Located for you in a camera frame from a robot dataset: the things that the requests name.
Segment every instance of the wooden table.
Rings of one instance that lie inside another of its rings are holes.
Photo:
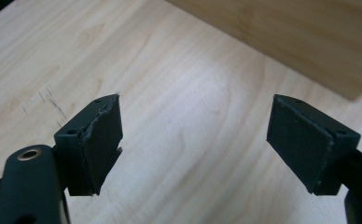
[[[124,151],[73,223],[345,223],[266,140],[275,93],[362,134],[350,102],[163,0],[15,1],[0,12],[0,177],[88,102],[120,94]]]

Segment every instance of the scratch mark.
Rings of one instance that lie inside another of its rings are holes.
[[[24,113],[26,113],[26,115],[29,115],[29,113],[27,113],[27,110],[26,110],[26,108],[24,108],[24,106],[22,106],[21,108],[23,108]]]
[[[41,92],[39,91],[38,93],[39,93],[39,95],[41,96],[42,102],[45,103],[45,99],[44,99],[44,97],[42,96]]]
[[[48,91],[49,95],[53,96],[53,95],[52,95],[52,92],[49,90],[49,88],[48,88],[48,87],[46,87],[46,89],[47,89],[47,91]]]
[[[53,100],[53,99],[49,99],[49,100],[50,100],[50,103],[51,103],[54,107],[56,107],[56,109],[60,112],[60,114],[62,115],[62,117],[63,117],[64,119],[67,119],[67,117],[65,116],[63,110],[56,104],[56,101]]]

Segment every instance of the wood grain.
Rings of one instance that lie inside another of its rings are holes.
[[[275,93],[362,134],[350,102],[165,1],[15,1],[0,13],[0,177],[6,158],[119,92],[124,151],[73,223],[345,223],[266,143]]]
[[[168,1],[349,99],[362,93],[362,1]]]

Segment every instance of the light wood surface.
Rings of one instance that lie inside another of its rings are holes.
[[[168,1],[350,99],[362,93],[362,1]]]
[[[272,96],[362,134],[348,101],[161,0],[15,1],[0,13],[0,177],[7,157],[119,92],[124,151],[73,223],[345,223],[266,140]]]

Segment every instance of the bolt hole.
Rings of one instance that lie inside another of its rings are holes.
[[[77,133],[77,130],[69,130],[67,133],[68,133],[68,134],[76,134],[76,133]]]
[[[347,132],[342,131],[342,130],[336,130],[335,133],[338,133],[338,134],[347,134]]]
[[[41,149],[30,149],[27,151],[22,152],[19,156],[18,156],[18,160],[19,161],[29,161],[32,160],[36,157],[38,157],[41,154]]]
[[[36,217],[33,215],[24,215],[19,217],[15,224],[34,224],[36,222]]]

